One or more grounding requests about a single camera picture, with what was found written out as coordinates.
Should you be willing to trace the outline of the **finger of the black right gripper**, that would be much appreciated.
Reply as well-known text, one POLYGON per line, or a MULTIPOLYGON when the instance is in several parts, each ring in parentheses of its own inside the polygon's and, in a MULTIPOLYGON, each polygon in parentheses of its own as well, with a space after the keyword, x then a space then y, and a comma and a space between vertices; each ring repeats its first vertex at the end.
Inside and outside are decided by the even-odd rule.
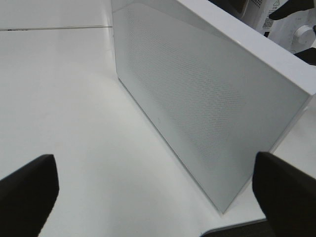
POLYGON ((295 56, 309 65, 316 66, 316 48, 314 47, 295 53, 295 56))
POLYGON ((280 8, 269 15, 272 20, 283 19, 295 12, 305 11, 316 7, 314 0, 288 0, 280 8))

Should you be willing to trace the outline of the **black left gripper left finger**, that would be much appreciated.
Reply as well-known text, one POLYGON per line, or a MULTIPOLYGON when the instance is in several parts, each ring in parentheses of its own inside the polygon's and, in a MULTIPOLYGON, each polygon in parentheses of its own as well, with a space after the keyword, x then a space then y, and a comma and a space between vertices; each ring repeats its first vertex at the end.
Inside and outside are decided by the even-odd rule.
POLYGON ((37 237, 59 194, 54 155, 42 155, 0 181, 0 235, 37 237))

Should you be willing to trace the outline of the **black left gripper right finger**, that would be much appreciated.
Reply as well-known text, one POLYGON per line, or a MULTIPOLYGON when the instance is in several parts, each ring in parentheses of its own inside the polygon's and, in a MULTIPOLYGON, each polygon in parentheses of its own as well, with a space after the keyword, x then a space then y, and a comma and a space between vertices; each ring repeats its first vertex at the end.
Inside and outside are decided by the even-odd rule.
POLYGON ((252 190, 277 237, 316 235, 316 180, 279 157, 258 152, 252 190))

